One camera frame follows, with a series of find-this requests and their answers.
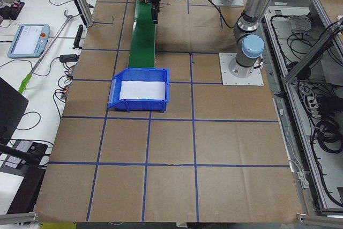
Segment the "left blue plastic bin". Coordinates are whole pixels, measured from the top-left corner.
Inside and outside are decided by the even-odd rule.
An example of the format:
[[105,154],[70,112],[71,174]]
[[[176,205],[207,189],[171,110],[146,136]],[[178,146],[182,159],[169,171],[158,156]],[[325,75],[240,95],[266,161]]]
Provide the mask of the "left blue plastic bin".
[[165,112],[169,83],[169,69],[126,68],[112,78],[107,109]]

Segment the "teach pendant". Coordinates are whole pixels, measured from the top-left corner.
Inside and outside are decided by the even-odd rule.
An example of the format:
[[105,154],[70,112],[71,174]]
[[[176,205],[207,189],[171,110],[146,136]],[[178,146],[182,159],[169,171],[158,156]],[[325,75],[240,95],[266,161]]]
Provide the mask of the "teach pendant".
[[45,49],[49,34],[50,26],[48,24],[20,25],[8,51],[8,57],[39,57]]

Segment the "green handled grabber tool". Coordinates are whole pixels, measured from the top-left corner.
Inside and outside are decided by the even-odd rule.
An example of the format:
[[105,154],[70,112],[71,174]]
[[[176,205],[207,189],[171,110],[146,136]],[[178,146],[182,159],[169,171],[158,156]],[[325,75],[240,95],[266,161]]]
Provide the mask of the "green handled grabber tool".
[[65,22],[63,23],[63,25],[60,27],[60,29],[57,31],[56,35],[53,37],[53,39],[49,42],[48,46],[45,48],[45,50],[43,51],[43,53],[41,54],[41,56],[39,57],[39,59],[37,60],[37,62],[35,63],[35,65],[33,66],[33,68],[31,69],[31,71],[27,74],[27,76],[22,80],[21,85],[19,87],[18,92],[20,94],[23,94],[24,90],[26,89],[26,85],[29,83],[33,73],[35,72],[35,70],[37,69],[37,67],[39,66],[39,64],[42,62],[43,58],[45,57],[45,55],[47,54],[47,52],[49,51],[49,49],[52,47],[52,45],[54,44],[54,42],[56,41],[56,39],[59,37],[59,35],[61,34],[61,32],[64,30],[64,28],[66,27],[66,25],[68,24],[68,22],[74,17],[71,14],[68,14],[68,10],[64,11],[64,16],[66,17]]

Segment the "black monitor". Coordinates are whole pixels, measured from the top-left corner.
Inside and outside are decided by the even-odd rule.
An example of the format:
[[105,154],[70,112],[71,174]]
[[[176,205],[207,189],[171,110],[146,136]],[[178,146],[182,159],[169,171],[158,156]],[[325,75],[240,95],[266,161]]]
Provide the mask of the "black monitor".
[[1,78],[1,144],[6,145],[16,130],[28,100]]

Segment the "white foam pad left bin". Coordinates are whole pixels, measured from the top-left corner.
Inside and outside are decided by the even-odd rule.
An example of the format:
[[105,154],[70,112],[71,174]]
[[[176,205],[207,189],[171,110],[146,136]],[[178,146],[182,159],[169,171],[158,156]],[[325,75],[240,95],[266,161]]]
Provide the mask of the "white foam pad left bin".
[[164,100],[165,82],[122,81],[119,99]]

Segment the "green conveyor belt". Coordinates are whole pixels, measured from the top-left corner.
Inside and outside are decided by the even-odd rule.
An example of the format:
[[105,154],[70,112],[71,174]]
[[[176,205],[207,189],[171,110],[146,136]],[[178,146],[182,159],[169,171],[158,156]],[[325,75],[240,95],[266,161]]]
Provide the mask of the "green conveyor belt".
[[155,66],[155,24],[151,18],[151,3],[136,1],[128,67]]

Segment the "black power adapter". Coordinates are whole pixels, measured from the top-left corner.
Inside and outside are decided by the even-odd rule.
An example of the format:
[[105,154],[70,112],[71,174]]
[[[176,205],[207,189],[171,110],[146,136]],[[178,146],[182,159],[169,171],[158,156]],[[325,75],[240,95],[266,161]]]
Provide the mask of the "black power adapter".
[[79,59],[79,55],[77,54],[62,54],[59,56],[59,61],[61,63],[67,63],[67,62],[76,62]]

